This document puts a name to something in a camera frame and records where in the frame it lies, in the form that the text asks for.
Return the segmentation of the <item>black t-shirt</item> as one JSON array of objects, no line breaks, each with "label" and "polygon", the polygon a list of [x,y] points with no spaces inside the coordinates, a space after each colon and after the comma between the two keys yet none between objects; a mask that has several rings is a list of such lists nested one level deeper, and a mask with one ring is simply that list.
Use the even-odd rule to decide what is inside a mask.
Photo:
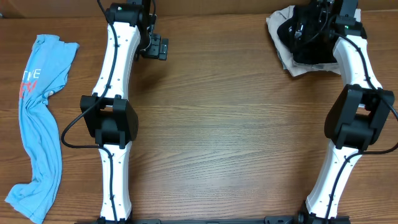
[{"label": "black t-shirt", "polygon": [[292,17],[278,27],[277,35],[295,62],[307,65],[336,62],[331,44],[325,37],[330,19],[327,1],[294,6]]}]

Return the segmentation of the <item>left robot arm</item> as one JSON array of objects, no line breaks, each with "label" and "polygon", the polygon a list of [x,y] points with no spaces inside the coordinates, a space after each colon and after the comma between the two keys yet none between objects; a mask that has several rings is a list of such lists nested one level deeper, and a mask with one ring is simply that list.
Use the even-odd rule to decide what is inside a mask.
[{"label": "left robot arm", "polygon": [[103,174],[103,202],[97,223],[130,223],[129,154],[137,137],[138,116],[129,102],[129,81],[140,57],[166,60],[168,39],[154,33],[155,1],[113,3],[105,10],[108,39],[99,79],[80,109]]}]

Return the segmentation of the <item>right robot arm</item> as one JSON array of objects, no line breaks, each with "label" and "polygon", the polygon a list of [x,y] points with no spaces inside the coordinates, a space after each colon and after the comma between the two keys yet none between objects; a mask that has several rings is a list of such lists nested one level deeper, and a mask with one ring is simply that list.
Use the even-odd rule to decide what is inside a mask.
[{"label": "right robot arm", "polygon": [[338,204],[361,156],[379,138],[393,107],[392,91],[378,82],[368,57],[368,37],[355,18],[357,1],[310,1],[295,6],[277,30],[294,59],[304,64],[336,63],[344,88],[327,114],[328,150],[317,182],[293,223],[349,223]]}]

